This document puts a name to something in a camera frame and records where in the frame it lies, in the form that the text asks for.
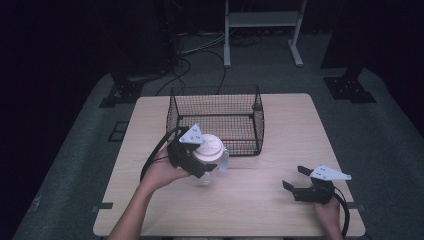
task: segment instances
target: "gray floor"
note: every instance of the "gray floor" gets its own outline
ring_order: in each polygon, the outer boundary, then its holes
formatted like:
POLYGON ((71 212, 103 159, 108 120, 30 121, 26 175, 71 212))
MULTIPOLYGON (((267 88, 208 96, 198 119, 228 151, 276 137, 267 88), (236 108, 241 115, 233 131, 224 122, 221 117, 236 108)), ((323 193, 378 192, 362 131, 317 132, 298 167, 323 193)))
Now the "gray floor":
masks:
MULTIPOLYGON (((422 136, 383 81, 366 69, 359 80, 377 103, 332 99, 323 77, 338 76, 344 69, 320 69, 329 34, 300 35, 302 68, 293 62, 288 37, 263 37, 257 45, 232 48, 232 66, 224 84, 257 84, 262 93, 310 94, 342 170, 353 176, 348 184, 356 203, 364 207, 361 216, 369 235, 373 239, 422 238, 422 136)), ((191 49, 210 40, 192 36, 181 43, 191 49)), ((221 47, 209 50, 222 55, 221 47)), ((181 79, 187 86, 219 84, 224 69, 217 56, 199 53, 186 59, 191 68, 181 79)), ((187 66, 181 62, 175 71, 182 73, 187 66)), ((146 84, 142 95, 155 95, 173 77, 169 74, 146 84)), ((99 239, 92 227, 120 149, 120 142, 108 139, 117 122, 129 121, 134 108, 134 104, 99 108, 112 85, 109 75, 99 79, 40 188, 38 204, 29 210, 14 239, 99 239)), ((179 83, 175 81, 159 95, 169 95, 171 86, 179 83)))

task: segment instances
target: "white cup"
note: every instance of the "white cup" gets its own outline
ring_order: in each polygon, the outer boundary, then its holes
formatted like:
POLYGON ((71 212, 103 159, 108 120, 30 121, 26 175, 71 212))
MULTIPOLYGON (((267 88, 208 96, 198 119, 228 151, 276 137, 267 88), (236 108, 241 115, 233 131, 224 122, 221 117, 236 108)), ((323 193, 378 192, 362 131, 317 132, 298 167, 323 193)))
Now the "white cup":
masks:
POLYGON ((205 165, 217 164, 218 167, 211 172, 205 172, 201 178, 196 178, 196 182, 200 185, 209 185, 215 179, 216 169, 220 169, 221 172, 226 172, 228 152, 221 139, 217 136, 212 134, 203 134, 203 139, 204 143, 193 151, 194 157, 205 165))

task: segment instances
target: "metal stand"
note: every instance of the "metal stand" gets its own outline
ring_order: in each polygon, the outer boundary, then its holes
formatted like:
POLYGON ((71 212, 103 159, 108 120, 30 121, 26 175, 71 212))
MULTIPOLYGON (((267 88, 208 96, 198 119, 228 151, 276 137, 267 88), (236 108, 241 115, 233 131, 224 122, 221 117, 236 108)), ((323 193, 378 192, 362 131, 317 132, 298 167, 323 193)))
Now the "metal stand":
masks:
POLYGON ((370 92, 365 91, 358 81, 363 69, 362 64, 356 61, 351 64, 341 77, 325 77, 324 81, 335 100, 350 100, 352 103, 375 103, 370 92))
POLYGON ((302 25, 307 0, 302 0, 299 11, 286 12, 237 12, 230 13, 229 0, 225 1, 225 43, 224 66, 231 66, 230 57, 230 27, 276 27, 294 26, 293 39, 288 40, 297 67, 303 66, 303 61, 296 44, 302 25))
POLYGON ((127 79, 123 72, 111 73, 115 85, 107 98, 103 98, 100 108, 113 108, 115 104, 135 103, 141 95, 143 84, 135 84, 127 79))

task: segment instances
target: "metal wire basket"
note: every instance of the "metal wire basket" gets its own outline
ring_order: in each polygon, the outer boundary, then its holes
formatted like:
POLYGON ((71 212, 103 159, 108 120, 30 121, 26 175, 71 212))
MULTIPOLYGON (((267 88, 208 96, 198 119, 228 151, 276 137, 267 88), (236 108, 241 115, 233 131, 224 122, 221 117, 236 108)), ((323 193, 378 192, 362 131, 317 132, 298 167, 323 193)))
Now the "metal wire basket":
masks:
POLYGON ((171 89, 166 130, 199 123, 230 156, 255 156, 264 140, 264 110, 256 85, 171 89))

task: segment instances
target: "wooden table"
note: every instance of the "wooden table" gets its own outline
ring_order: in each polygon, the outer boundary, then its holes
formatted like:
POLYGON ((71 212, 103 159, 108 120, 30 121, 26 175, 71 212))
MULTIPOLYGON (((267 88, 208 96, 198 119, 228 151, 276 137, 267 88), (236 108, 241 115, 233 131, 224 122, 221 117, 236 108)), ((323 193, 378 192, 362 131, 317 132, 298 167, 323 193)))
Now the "wooden table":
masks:
MULTIPOLYGON (((265 138, 260 155, 232 157, 228 172, 209 186, 188 177, 159 189, 149 204, 143 236, 172 237, 296 237, 323 236, 310 203, 294 201, 282 187, 285 180, 308 187, 310 178, 297 166, 325 164, 340 170, 325 130, 307 94, 262 94, 265 138)), ((93 231, 108 236, 139 183, 141 169, 165 134, 169 97, 137 101, 93 231)), ((345 181, 334 184, 348 202, 345 181)), ((348 236, 362 236, 365 227, 351 209, 348 236)))

